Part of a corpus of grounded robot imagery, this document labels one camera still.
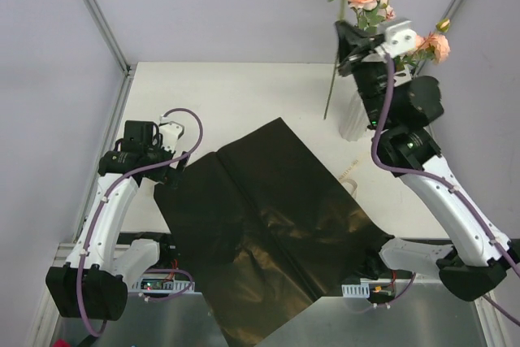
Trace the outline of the pale pink rose stem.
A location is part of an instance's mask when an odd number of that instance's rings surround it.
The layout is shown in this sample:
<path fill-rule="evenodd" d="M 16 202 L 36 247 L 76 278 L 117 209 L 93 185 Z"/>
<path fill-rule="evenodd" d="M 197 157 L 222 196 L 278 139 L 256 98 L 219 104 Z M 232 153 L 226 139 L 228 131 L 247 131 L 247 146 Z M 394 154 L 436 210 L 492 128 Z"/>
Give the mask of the pale pink rose stem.
<path fill-rule="evenodd" d="M 357 27 L 368 33 L 376 33 L 383 22 L 395 18 L 391 0 L 375 0 L 357 11 Z"/>

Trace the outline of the cream printed ribbon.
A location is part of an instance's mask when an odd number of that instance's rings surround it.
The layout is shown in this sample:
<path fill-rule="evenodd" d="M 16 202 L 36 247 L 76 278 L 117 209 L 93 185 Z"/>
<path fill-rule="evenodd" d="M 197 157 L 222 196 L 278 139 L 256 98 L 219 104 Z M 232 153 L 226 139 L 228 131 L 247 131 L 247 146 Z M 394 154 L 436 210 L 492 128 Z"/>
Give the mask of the cream printed ribbon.
<path fill-rule="evenodd" d="M 358 200 L 362 191 L 362 169 L 370 157 L 369 152 L 359 154 L 336 178 L 342 188 L 354 199 Z"/>

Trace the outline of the black wrapping paper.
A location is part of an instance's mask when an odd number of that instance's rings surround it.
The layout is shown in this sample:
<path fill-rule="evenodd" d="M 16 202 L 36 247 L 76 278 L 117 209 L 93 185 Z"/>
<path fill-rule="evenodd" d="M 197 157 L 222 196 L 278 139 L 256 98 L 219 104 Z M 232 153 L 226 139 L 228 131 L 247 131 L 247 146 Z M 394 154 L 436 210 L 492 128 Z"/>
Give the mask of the black wrapping paper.
<path fill-rule="evenodd" d="M 154 200 L 230 346 L 253 346 L 371 267 L 388 234 L 275 119 Z"/>

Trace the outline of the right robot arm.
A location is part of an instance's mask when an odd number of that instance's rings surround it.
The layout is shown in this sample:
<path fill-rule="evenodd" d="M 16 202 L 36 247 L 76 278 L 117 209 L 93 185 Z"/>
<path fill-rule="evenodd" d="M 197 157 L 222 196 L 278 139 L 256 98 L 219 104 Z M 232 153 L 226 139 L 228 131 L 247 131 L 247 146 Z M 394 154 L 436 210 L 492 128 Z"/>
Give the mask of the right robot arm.
<path fill-rule="evenodd" d="M 519 271 L 519 241 L 509 238 L 475 205 L 458 182 L 441 148 L 426 130 L 444 113 L 439 82 L 418 76 L 397 85 L 395 61 L 414 48 L 408 19 L 383 22 L 369 33 L 345 20 L 335 23 L 336 69 L 353 76 L 374 131 L 374 164 L 407 185 L 433 214 L 450 239 L 429 245 L 393 237 L 366 256 L 374 277 L 406 270 L 440 279 L 463 301 L 492 291 Z"/>

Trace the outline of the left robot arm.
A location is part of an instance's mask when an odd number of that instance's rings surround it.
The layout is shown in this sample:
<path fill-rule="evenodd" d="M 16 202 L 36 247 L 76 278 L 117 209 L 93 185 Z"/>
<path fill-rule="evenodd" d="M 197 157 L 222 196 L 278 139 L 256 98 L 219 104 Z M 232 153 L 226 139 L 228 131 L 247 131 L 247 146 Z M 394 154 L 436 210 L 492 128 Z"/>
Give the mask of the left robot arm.
<path fill-rule="evenodd" d="M 45 278 L 62 317 L 115 321 L 146 270 L 162 273 L 170 267 L 171 242 L 163 234 L 138 234 L 120 256 L 115 247 L 142 180 L 179 183 L 188 160 L 174 153 L 183 134 L 183 125 L 166 118 L 157 124 L 128 120 L 115 148 L 101 157 L 96 196 L 80 237 L 64 264 L 52 266 Z"/>

